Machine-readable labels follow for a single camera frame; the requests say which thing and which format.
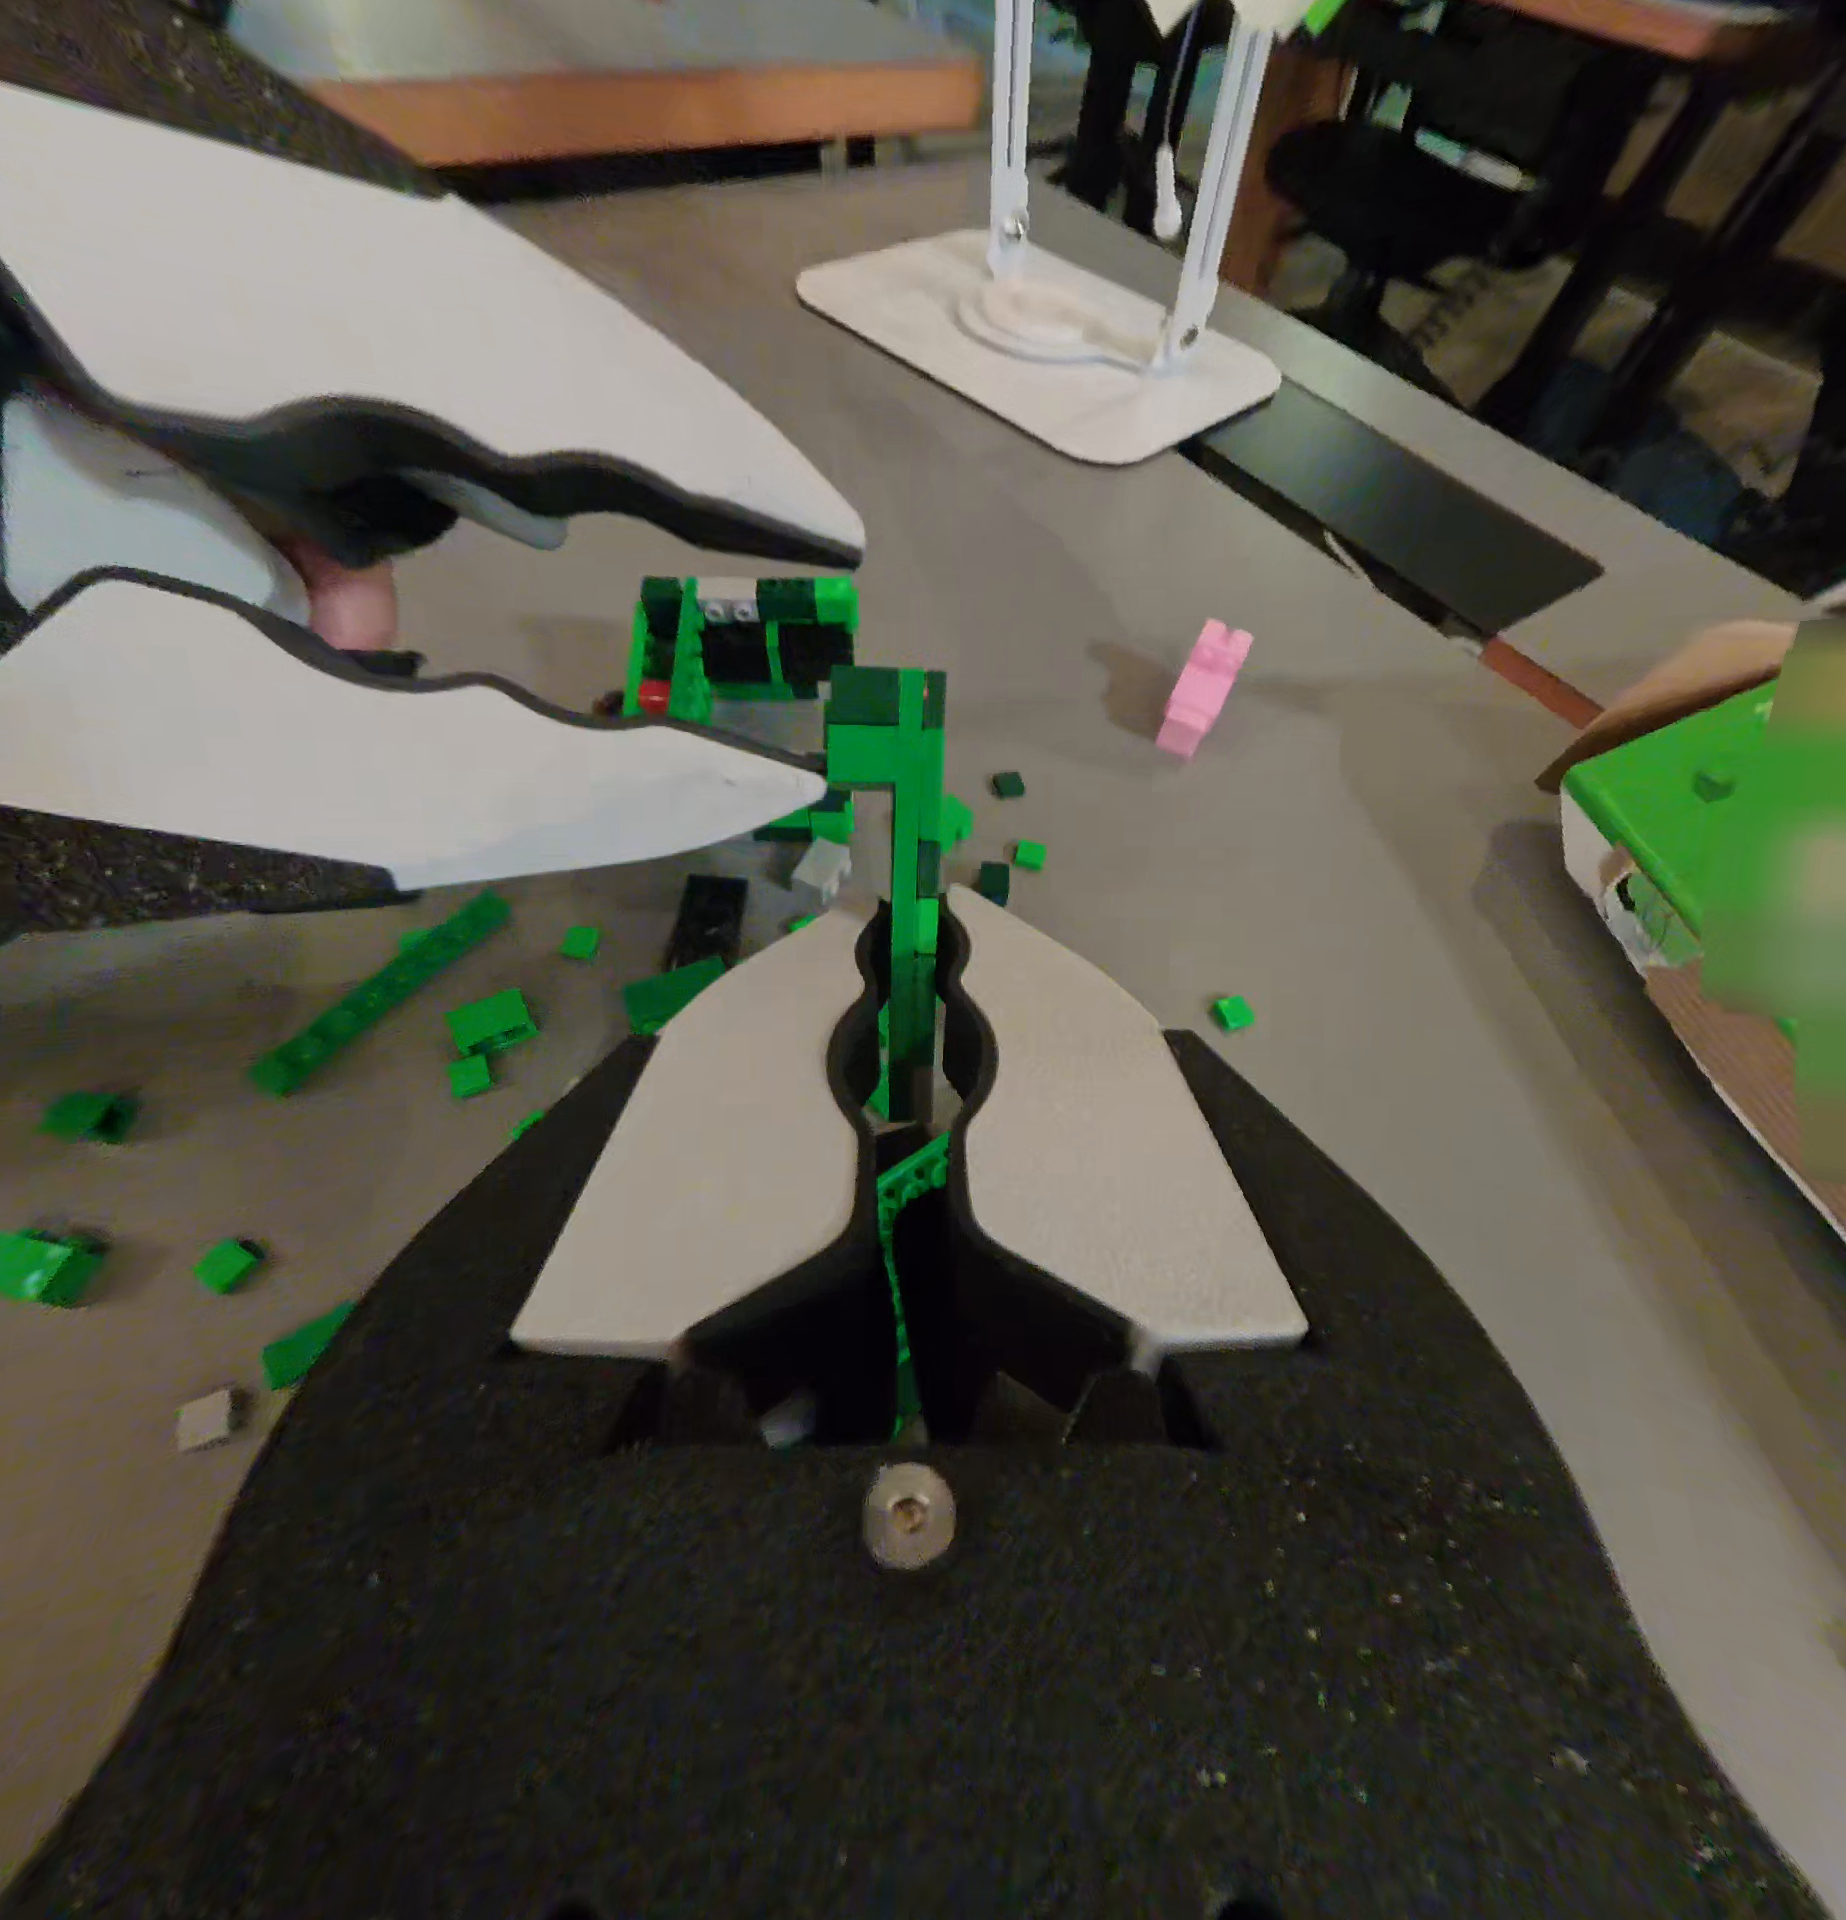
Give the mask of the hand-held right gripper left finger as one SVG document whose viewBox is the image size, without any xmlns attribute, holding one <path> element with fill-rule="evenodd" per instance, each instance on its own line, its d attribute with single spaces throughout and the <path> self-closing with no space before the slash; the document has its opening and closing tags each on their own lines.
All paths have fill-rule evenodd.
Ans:
<svg viewBox="0 0 1846 1920">
<path fill-rule="evenodd" d="M 665 1023 L 515 1349 L 715 1369 L 759 1418 L 807 1391 L 820 1427 L 893 1422 L 875 1141 L 852 1078 L 876 1026 L 860 959 L 871 925 L 833 908 Z"/>
</svg>

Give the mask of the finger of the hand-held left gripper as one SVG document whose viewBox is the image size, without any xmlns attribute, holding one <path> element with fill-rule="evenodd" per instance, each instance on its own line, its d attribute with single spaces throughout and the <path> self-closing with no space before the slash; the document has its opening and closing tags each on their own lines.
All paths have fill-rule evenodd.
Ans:
<svg viewBox="0 0 1846 1920">
<path fill-rule="evenodd" d="M 381 871 L 401 891 L 715 849 L 826 796 L 805 756 L 397 681 L 218 590 L 78 575 L 0 655 L 0 806 Z"/>
<path fill-rule="evenodd" d="M 250 492 L 437 474 L 717 555 L 865 556 L 746 398 L 456 197 L 0 81 L 0 295 L 76 394 Z"/>
</svg>

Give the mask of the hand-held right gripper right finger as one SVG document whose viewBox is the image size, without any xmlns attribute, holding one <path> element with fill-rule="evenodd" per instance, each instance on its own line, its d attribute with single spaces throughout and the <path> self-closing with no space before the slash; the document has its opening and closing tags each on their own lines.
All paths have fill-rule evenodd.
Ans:
<svg viewBox="0 0 1846 1920">
<path fill-rule="evenodd" d="M 1291 1352 L 1310 1322 L 1168 1032 L 972 886 L 943 922 L 927 1422 L 983 1425 L 1010 1378 L 1056 1427 L 1209 1425 L 1186 1363 Z"/>
</svg>

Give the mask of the green mosaic brick cube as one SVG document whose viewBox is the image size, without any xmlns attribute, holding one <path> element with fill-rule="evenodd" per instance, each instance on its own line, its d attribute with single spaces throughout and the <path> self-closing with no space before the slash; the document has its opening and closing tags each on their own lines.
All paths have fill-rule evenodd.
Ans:
<svg viewBox="0 0 1846 1920">
<path fill-rule="evenodd" d="M 910 1312 L 898 1266 L 898 1226 L 906 1211 L 949 1180 L 949 1145 L 910 1148 L 888 1171 L 879 1149 L 906 1126 L 929 1131 L 941 1026 L 941 805 L 943 805 L 946 679 L 924 668 L 844 666 L 826 704 L 826 767 L 847 793 L 885 792 L 889 798 L 888 895 L 871 922 L 882 941 L 870 972 L 879 1010 L 870 1026 L 875 1084 L 854 1124 L 867 1149 L 870 1206 L 893 1315 L 889 1440 L 929 1437 L 927 1399 L 910 1340 Z"/>
</svg>

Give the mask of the grey desk with wooden edge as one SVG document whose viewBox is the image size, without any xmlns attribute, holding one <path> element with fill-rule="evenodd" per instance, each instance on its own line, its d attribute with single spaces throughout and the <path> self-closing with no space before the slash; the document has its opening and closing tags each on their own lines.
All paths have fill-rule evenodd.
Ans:
<svg viewBox="0 0 1846 1920">
<path fill-rule="evenodd" d="M 238 2 L 229 37 L 434 168 L 981 123 L 978 54 L 862 2 Z"/>
</svg>

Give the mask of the person's left hand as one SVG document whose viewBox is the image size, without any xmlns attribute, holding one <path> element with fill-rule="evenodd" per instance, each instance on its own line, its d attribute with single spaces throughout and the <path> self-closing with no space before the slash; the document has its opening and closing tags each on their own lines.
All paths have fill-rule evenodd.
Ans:
<svg viewBox="0 0 1846 1920">
<path fill-rule="evenodd" d="M 392 651 L 401 600 L 389 561 L 354 568 L 310 539 L 282 541 L 299 575 L 313 631 L 344 651 Z"/>
</svg>

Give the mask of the loose small green bricks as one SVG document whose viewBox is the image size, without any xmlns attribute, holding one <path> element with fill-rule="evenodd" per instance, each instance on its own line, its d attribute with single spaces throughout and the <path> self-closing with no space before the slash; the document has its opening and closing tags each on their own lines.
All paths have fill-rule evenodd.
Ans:
<svg viewBox="0 0 1846 1920">
<path fill-rule="evenodd" d="M 419 1283 L 419 1309 L 441 1319 L 445 1303 L 481 1300 L 495 1309 L 495 1332 L 475 1336 L 478 1345 L 504 1359 L 558 1359 L 513 1345 L 510 1328 L 558 1243 L 603 1141 L 665 1023 L 715 984 L 726 970 L 706 961 L 696 970 L 653 975 L 624 994 L 633 1029 L 585 1081 L 552 1105 L 510 1131 L 513 1149 L 491 1171 L 504 1180 L 475 1213 L 487 1222 L 482 1251 L 473 1251 L 468 1224 L 447 1226 L 441 1251 L 464 1255 L 469 1276 L 461 1280 Z M 348 1231 L 363 1224 L 363 1195 L 380 1193 L 392 1177 L 416 1167 L 416 1149 L 401 1148 L 394 1118 L 407 1109 L 389 1105 L 387 1092 L 356 1097 L 345 1090 L 348 1057 L 361 1052 L 367 1070 L 397 1068 L 403 1092 L 416 1092 L 424 1109 L 441 1109 L 504 1092 L 513 1052 L 539 1042 L 536 1008 L 524 989 L 500 989 L 447 1010 L 445 1038 L 416 1043 L 410 1034 L 392 1034 L 376 1043 L 385 1026 L 401 1021 L 397 1008 L 332 1068 L 290 1097 L 259 1090 L 247 1072 L 242 1092 L 229 1092 L 218 1078 L 183 1092 L 176 1114 L 152 1109 L 149 1135 L 138 1135 L 140 1092 L 135 1088 L 66 1090 L 38 1124 L 19 1139 L 19 1109 L 0 1104 L 0 1300 L 29 1309 L 80 1309 L 86 1300 L 116 1300 L 108 1270 L 121 1258 L 138 1279 L 152 1270 L 185 1267 L 189 1294 L 236 1300 L 254 1289 L 267 1328 L 282 1340 L 263 1359 L 272 1389 L 290 1389 L 310 1365 L 298 1350 L 358 1325 L 358 1312 L 327 1312 L 303 1329 L 282 1328 L 290 1285 L 303 1283 L 310 1266 L 325 1266 L 348 1280 L 361 1280 L 361 1258 L 348 1251 Z M 856 1092 L 870 1097 L 875 1084 L 875 1043 L 852 1052 Z M 915 1202 L 898 1224 L 898 1273 L 906 1303 L 924 1307 L 924 1203 Z M 572 1359 L 581 1365 L 630 1365 L 665 1370 L 670 1378 L 709 1373 L 735 1387 L 750 1425 L 754 1416 L 741 1385 L 704 1365 L 665 1360 Z M 800 1391 L 785 1404 L 809 1404 Z M 820 1427 L 847 1444 L 879 1437 L 888 1427 Z"/>
</svg>

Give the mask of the black brick plate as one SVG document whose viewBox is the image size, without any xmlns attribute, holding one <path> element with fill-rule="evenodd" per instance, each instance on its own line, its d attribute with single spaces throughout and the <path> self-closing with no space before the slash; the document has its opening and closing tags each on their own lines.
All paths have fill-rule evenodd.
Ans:
<svg viewBox="0 0 1846 1920">
<path fill-rule="evenodd" d="M 706 961 L 720 961 L 726 970 L 735 966 L 742 948 L 749 895 L 746 876 L 688 876 L 665 941 L 664 972 L 696 970 Z"/>
</svg>

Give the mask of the long green brick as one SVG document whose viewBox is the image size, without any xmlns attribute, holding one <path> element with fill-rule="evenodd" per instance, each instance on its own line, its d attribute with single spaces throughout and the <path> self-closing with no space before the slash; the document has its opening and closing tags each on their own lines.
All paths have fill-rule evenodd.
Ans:
<svg viewBox="0 0 1846 1920">
<path fill-rule="evenodd" d="M 250 1083 L 276 1097 L 290 1097 L 336 1065 L 397 1008 L 452 972 L 475 948 L 495 939 L 513 919 L 510 903 L 485 891 L 452 913 L 445 922 L 403 939 L 397 953 L 314 1021 L 272 1046 L 250 1068 Z"/>
</svg>

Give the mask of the dark green brick build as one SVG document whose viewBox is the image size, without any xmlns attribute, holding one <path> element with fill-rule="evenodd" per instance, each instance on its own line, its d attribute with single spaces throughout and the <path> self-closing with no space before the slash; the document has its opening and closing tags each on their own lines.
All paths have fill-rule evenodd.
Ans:
<svg viewBox="0 0 1846 1920">
<path fill-rule="evenodd" d="M 726 704 L 815 702 L 856 660 L 860 624 L 847 575 L 647 575 L 620 715 L 706 726 Z"/>
</svg>

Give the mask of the pink toy pig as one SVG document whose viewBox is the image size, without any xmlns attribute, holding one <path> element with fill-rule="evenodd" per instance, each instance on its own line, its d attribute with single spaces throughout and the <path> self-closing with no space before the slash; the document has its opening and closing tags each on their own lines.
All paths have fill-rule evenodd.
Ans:
<svg viewBox="0 0 1846 1920">
<path fill-rule="evenodd" d="M 1168 693 L 1156 744 L 1182 760 L 1199 756 L 1241 676 L 1253 637 L 1223 622 L 1208 622 Z"/>
</svg>

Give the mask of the green toy box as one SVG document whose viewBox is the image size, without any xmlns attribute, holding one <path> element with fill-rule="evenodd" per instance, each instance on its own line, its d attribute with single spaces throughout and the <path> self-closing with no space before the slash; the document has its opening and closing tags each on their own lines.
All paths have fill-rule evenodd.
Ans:
<svg viewBox="0 0 1846 1920">
<path fill-rule="evenodd" d="M 1678 1046 L 1846 1243 L 1846 602 L 1704 631 L 1539 784 Z"/>
</svg>

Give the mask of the black office chair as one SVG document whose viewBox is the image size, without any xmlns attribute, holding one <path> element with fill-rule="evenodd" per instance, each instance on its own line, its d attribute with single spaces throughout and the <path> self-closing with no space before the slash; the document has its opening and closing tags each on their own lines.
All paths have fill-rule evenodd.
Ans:
<svg viewBox="0 0 1846 1920">
<path fill-rule="evenodd" d="M 1282 133 L 1266 179 L 1303 233 L 1368 276 L 1409 283 L 1456 258 L 1487 258 L 1530 198 L 1426 154 L 1405 132 L 1349 121 Z"/>
</svg>

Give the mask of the white stand with instruction booklet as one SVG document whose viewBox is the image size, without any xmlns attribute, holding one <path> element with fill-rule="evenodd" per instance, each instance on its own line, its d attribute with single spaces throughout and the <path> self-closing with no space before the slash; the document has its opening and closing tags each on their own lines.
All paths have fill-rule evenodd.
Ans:
<svg viewBox="0 0 1846 1920">
<path fill-rule="evenodd" d="M 1698 2 L 1493 2 L 1493 12 L 1609 43 L 1719 81 L 1727 92 L 1771 92 L 1814 81 L 1846 39 L 1846 6 L 1698 6 Z M 1271 191 L 1268 154 L 1285 133 L 1319 123 L 1349 101 L 1352 64 L 1344 28 L 1303 26 L 1266 69 L 1266 91 L 1249 133 L 1245 172 L 1223 249 L 1223 282 L 1264 298 L 1298 229 L 1298 215 Z"/>
</svg>

